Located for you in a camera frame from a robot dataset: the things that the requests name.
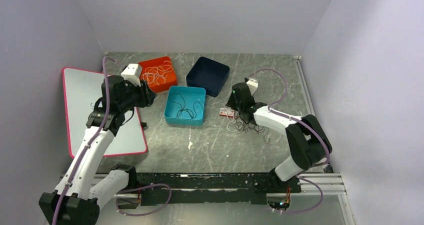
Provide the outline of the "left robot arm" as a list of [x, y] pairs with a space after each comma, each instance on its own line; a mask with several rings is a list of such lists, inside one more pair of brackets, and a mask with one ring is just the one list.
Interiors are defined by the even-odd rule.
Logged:
[[102, 181], [92, 183], [107, 148], [125, 124], [125, 114], [151, 106], [156, 94], [136, 75], [106, 76], [101, 92], [70, 167], [53, 192], [44, 192], [39, 199], [50, 225], [94, 225], [115, 194], [138, 188], [136, 170], [129, 165], [117, 165]]

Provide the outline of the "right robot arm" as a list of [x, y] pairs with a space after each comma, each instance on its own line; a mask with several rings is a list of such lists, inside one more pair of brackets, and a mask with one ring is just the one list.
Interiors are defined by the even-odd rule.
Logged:
[[269, 184], [275, 192], [287, 188], [292, 177], [329, 162], [332, 146], [314, 115], [294, 116], [256, 102], [251, 86], [246, 82], [232, 86], [226, 105], [237, 111], [244, 123], [286, 135], [290, 155], [271, 170], [274, 175]]

